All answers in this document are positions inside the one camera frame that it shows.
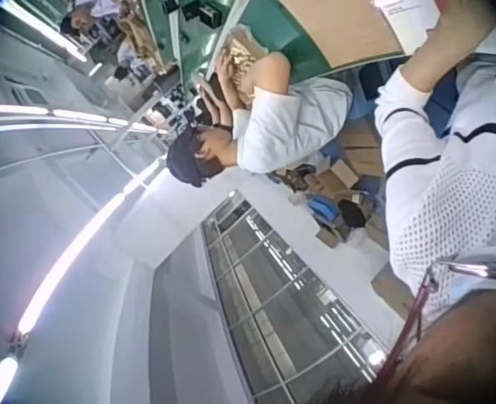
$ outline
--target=fluorescent light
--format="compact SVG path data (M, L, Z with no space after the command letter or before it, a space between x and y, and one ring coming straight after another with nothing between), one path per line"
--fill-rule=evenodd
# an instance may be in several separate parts
M30 130L30 129L91 129L91 130L111 130L115 131L114 126L100 125L83 125L83 124L14 124L0 125L0 132L9 130Z
M122 204L124 198L124 194L117 194L110 200L109 203L81 230L68 248L62 253L55 265L53 265L53 268L51 268L50 272L45 276L38 290L35 292L35 295L32 296L32 300L25 309L21 320L19 320L18 329L22 334L28 333L35 326L38 317L42 310L44 310L45 303L47 303L51 294L55 291L59 282L61 282L61 279L68 268L70 268L77 256L79 256L99 228L120 204Z
M14 358L5 358L0 363L0 402L6 395L17 369L18 362Z
M143 182L150 177L154 171L156 171L157 166L159 165L159 160L154 160L154 162L145 168L140 174L136 175L122 190L124 195L131 194L138 186L142 185Z
M333 337L338 341L338 343L343 343L343 341L341 340L341 338L339 337L338 334L336 334L336 332L334 330L330 331L330 333L333 335Z
M367 381L369 381L370 383L373 381L373 379L363 369L362 369L362 374L365 376Z
M329 316L328 314L326 315L326 318L332 323L333 327L338 330L339 332L341 332L341 330L339 329L338 325L332 320L332 317Z
M326 321L326 318L324 318L323 316L321 316L320 318L321 318L321 322L323 322L326 327L330 328L330 325Z
M127 120L119 120L117 118L109 118L108 121L110 124L113 124L113 125L128 126Z
M62 118L74 118L76 120L92 120L94 122L107 122L107 118L102 115L86 114L84 112L68 111L65 109L54 109L53 114Z
M0 113L3 114L32 114L47 115L49 111L41 107L24 107L23 105L0 105Z
M332 311L338 317L338 319L343 323L343 325L346 326L350 332L352 332L352 329L349 327L349 324L347 324L346 321L343 319L343 317L338 313L338 311L335 310L335 307L332 307Z
M372 366L378 366L379 364L384 362L384 360L386 360L386 355L384 354L384 352L378 349L374 353L369 355L369 358L367 360L369 360L369 363Z
M349 349L347 347L343 347L343 349L345 350L345 352L349 355L349 357L352 359L352 361L355 363L355 365L357 367L360 367L360 363L356 360L356 358L354 357L354 355L349 351Z
M93 70L90 71L90 73L88 74L89 77L92 77L94 75L95 72L98 71L98 69L102 66L102 63L100 62L99 64L97 64L95 67L93 67Z
M26 11L24 8L19 6L13 0L0 0L0 8L3 8L7 12L11 13L29 27L36 29L49 40L52 40L61 48L66 49L72 56L75 56L79 61L87 61L87 58L79 53L78 48L66 39L64 36L56 32L52 27L44 23L43 21L36 18L34 15Z
M140 123L135 123L131 127L133 129L139 129L139 130L150 130L152 132L156 131L156 128L154 126L140 124Z

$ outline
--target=white cloth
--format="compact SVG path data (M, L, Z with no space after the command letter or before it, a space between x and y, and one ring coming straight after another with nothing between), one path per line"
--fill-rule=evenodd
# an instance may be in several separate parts
M289 95L255 88L252 110L232 112L238 166L270 173L313 154L338 134L351 100L345 84L326 78L290 86Z
M467 81L458 78L462 92L444 140L424 112L430 94L410 86L399 70L377 99L382 160L391 174L390 260L414 294L437 258L496 246L496 66L473 63L461 75ZM448 271L440 276L428 318L451 305L453 278Z
M76 6L91 3L93 6L90 15L99 19L105 15L118 14L120 10L120 0L76 0Z
M139 66L145 64L145 61L139 59L131 45L127 41L123 41L119 46L119 51L116 53L119 64L124 64L123 62L128 62L131 70L136 70Z

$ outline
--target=desk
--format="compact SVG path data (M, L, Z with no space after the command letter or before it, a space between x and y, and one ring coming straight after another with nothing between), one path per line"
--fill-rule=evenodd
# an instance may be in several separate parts
M403 50L370 0L280 0L332 69L399 56Z

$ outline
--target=window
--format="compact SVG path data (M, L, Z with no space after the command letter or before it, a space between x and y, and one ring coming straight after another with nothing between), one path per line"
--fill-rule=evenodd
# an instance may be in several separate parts
M354 313L239 193L203 222L225 320L256 403L366 383L385 358Z

